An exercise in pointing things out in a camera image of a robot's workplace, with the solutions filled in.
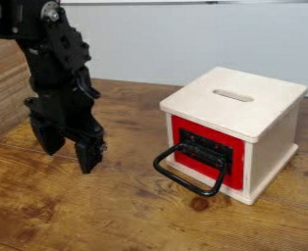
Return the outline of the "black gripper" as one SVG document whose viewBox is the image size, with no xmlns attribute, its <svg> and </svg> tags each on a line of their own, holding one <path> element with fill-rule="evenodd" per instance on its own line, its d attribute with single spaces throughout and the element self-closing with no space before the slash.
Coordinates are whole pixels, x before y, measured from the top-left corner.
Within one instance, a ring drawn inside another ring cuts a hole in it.
<svg viewBox="0 0 308 251">
<path fill-rule="evenodd" d="M 105 143 L 102 127 L 92 116 L 93 100 L 100 93 L 92 88 L 86 68 L 60 85 L 38 87 L 37 96 L 25 100 L 30 109 L 30 127 L 38 144 L 53 155 L 69 138 L 76 142 L 81 171 L 88 174 L 101 162 Z"/>
</svg>

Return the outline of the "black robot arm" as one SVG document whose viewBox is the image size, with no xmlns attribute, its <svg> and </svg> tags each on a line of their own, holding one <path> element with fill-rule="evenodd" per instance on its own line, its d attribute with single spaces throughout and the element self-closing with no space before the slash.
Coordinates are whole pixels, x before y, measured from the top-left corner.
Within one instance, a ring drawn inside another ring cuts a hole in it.
<svg viewBox="0 0 308 251">
<path fill-rule="evenodd" d="M 92 116 L 100 93 L 86 67 L 89 45 L 69 25 L 60 0 L 0 0 L 0 38 L 14 40 L 26 58 L 36 95 L 25 105 L 38 144 L 52 155 L 72 140 L 86 174 L 105 149 L 104 130 Z"/>
</svg>

